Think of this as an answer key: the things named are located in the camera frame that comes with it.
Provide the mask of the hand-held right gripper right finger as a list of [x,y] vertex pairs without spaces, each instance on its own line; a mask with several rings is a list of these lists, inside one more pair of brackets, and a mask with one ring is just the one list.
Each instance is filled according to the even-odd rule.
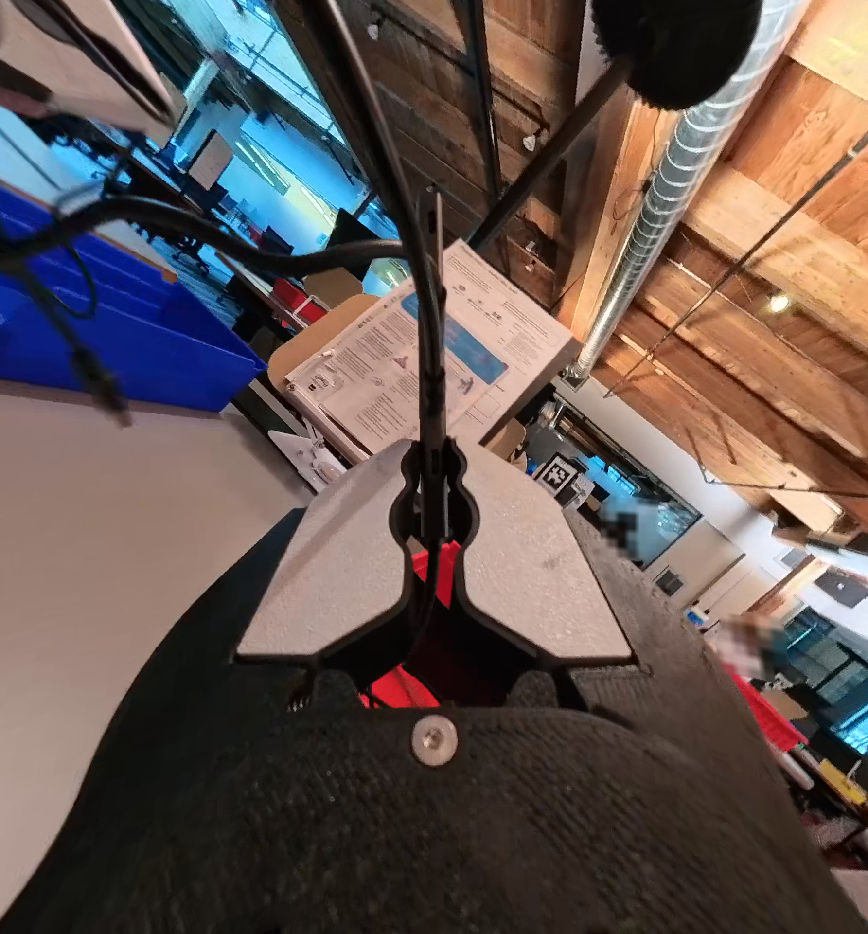
[[559,504],[486,448],[459,439],[451,448],[464,612],[551,668],[631,663],[633,648]]

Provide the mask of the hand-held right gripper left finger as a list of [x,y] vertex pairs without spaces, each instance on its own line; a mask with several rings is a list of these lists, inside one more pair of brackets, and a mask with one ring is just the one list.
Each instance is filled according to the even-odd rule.
[[240,660],[313,663],[407,610],[411,554],[394,509],[408,481],[399,440],[307,507],[237,648]]

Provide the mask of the red plastic bin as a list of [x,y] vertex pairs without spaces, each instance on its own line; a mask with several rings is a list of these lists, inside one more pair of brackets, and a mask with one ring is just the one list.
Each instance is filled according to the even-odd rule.
[[[440,551],[438,570],[438,607],[445,611],[451,608],[453,574],[460,545],[446,543]],[[393,668],[380,679],[370,684],[361,695],[364,706],[374,708],[433,709],[440,706],[435,694],[402,665]]]

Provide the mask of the blue plastic bin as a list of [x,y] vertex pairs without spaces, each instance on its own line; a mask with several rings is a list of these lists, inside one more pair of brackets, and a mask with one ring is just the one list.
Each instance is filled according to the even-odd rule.
[[[129,400],[218,413],[266,369],[238,335],[178,282],[87,233],[31,258],[43,286]],[[0,379],[82,391],[66,342],[28,290],[0,271]]]

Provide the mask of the long grey USB hub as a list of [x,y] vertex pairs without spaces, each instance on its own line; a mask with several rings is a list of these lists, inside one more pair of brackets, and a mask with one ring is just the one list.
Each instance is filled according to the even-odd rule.
[[446,364],[443,285],[443,220],[440,191],[432,186],[419,199],[419,225],[425,243],[425,284],[418,286],[421,443],[422,542],[433,553],[447,531],[448,483],[444,467],[446,421]]

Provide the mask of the grey desk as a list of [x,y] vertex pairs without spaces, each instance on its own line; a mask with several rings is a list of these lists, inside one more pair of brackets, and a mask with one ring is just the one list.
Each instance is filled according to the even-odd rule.
[[232,407],[0,380],[0,917],[172,625],[310,489]]

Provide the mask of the black framed marker sign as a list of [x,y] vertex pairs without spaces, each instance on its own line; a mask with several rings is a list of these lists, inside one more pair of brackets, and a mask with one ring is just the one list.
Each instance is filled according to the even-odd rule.
[[592,496],[594,482],[580,461],[553,453],[533,472],[533,480],[563,509],[579,510]]

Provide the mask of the document stand with instruction sheets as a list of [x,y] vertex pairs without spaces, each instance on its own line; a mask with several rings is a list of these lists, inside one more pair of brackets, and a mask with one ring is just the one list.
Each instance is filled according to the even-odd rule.
[[[443,253],[442,280],[447,433],[483,445],[578,343],[461,240]],[[269,381],[304,430],[266,436],[314,490],[394,442],[418,438],[418,316],[408,278],[381,297],[348,297],[269,360]]]

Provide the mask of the black boom pole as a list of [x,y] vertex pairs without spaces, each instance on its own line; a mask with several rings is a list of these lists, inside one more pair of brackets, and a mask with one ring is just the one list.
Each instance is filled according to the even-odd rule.
[[596,119],[619,87],[625,84],[634,63],[629,53],[620,54],[610,62],[603,75],[595,81],[544,147],[469,235],[466,243],[472,250],[478,253],[484,251],[506,222],[527,202],[538,184],[568,155],[583,131]]

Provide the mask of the black fuzzy microphone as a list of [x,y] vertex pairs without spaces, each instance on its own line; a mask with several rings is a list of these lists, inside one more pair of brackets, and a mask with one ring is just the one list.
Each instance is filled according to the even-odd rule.
[[626,85],[663,110],[694,107],[743,64],[762,17],[760,1],[592,1],[591,22]]

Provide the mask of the silver spiral duct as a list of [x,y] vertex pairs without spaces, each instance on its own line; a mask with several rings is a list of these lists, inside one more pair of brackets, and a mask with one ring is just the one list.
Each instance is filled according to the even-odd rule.
[[765,1],[760,5],[757,32],[743,62],[720,89],[683,111],[674,125],[618,259],[607,275],[600,306],[580,354],[561,375],[571,388],[578,389],[587,382],[722,146],[785,50],[808,3]]

